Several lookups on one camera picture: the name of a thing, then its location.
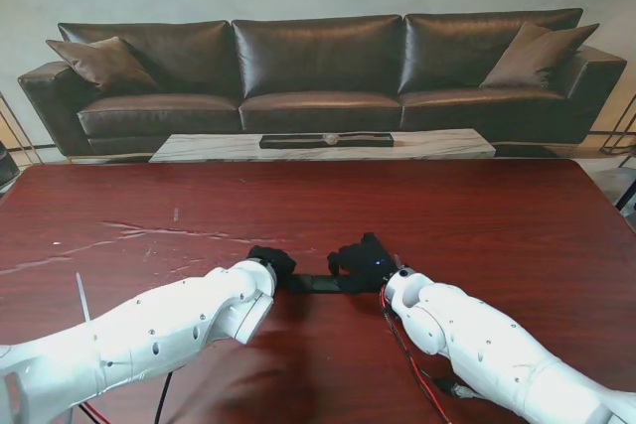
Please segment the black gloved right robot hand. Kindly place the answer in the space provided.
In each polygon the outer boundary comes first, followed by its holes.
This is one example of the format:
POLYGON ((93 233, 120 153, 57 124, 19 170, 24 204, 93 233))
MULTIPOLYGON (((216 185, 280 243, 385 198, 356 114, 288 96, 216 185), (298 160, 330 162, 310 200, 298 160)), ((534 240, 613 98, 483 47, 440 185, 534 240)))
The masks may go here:
POLYGON ((396 260, 371 232, 331 252, 327 261, 339 289, 349 294, 377 293, 398 272, 396 260))

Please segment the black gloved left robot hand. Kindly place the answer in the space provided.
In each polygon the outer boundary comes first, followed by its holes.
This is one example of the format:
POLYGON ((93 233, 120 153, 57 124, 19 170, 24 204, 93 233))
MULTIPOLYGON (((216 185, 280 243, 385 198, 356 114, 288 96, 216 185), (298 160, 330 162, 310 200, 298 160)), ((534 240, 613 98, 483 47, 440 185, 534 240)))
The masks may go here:
POLYGON ((277 288, 286 289, 288 291, 293 289, 293 274, 296 261, 284 250, 255 245, 250 249, 246 258, 255 260, 269 268, 273 273, 277 288))

